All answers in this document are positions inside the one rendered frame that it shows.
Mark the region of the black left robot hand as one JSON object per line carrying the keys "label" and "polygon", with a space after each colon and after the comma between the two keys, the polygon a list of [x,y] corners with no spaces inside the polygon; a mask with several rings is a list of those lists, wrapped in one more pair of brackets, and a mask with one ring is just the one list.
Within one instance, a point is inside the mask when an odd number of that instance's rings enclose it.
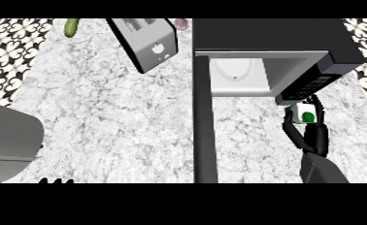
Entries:
{"label": "black left robot hand", "polygon": [[[42,178],[39,180],[39,183],[49,183],[48,177]],[[61,178],[57,178],[52,183],[74,183],[74,180],[73,179],[68,179],[67,181],[62,181]]]}

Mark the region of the white and green milk carton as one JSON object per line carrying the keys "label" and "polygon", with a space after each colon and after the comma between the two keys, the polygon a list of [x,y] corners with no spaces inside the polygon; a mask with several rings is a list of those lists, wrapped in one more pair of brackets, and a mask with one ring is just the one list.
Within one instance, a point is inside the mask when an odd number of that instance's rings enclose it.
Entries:
{"label": "white and green milk carton", "polygon": [[286,112],[293,112],[292,122],[296,124],[317,122],[315,106],[313,104],[296,103],[286,107]]}

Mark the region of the silver toaster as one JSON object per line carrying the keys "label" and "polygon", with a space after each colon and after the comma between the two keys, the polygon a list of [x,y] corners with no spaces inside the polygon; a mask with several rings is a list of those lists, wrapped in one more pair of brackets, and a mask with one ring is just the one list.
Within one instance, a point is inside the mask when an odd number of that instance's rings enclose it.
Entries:
{"label": "silver toaster", "polygon": [[108,18],[136,70],[148,73],[176,53],[176,28],[168,18]]}

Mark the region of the black microwave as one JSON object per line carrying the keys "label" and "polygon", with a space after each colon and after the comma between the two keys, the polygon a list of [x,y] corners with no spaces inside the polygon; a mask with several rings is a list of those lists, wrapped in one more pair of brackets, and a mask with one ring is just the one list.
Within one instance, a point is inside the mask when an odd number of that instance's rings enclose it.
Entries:
{"label": "black microwave", "polygon": [[292,105],[367,63],[339,18],[196,18],[194,54],[215,97]]}

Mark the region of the green cucumber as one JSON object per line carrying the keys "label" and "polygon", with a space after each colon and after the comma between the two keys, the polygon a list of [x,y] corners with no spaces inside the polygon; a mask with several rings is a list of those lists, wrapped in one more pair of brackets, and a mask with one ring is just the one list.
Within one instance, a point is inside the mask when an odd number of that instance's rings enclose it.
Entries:
{"label": "green cucumber", "polygon": [[77,31],[79,18],[70,18],[65,24],[65,36],[73,37]]}

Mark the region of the pink round object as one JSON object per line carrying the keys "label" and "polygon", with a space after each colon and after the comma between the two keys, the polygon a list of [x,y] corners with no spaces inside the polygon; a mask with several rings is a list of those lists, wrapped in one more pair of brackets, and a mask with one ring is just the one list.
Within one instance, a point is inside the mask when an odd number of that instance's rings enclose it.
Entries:
{"label": "pink round object", "polygon": [[173,21],[173,25],[175,25],[175,28],[181,31],[184,31],[188,26],[190,26],[190,22],[188,22],[188,19],[187,18],[178,18],[175,21]]}

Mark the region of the dark grey microwave door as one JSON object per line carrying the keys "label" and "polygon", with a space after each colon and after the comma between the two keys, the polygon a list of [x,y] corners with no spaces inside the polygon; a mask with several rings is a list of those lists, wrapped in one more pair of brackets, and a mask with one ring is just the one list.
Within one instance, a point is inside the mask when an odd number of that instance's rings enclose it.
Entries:
{"label": "dark grey microwave door", "polygon": [[194,57],[194,182],[218,183],[209,57]]}

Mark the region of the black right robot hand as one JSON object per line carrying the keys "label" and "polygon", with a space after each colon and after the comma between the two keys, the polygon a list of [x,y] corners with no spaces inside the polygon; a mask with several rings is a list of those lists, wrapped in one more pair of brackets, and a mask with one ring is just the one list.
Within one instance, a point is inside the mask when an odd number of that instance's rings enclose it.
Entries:
{"label": "black right robot hand", "polygon": [[317,122],[305,125],[305,132],[301,133],[293,124],[293,112],[287,111],[283,122],[283,131],[289,136],[295,146],[304,152],[313,152],[317,155],[326,157],[329,154],[329,127],[324,123],[324,107],[315,94],[313,94],[305,104],[311,104],[315,107]]}

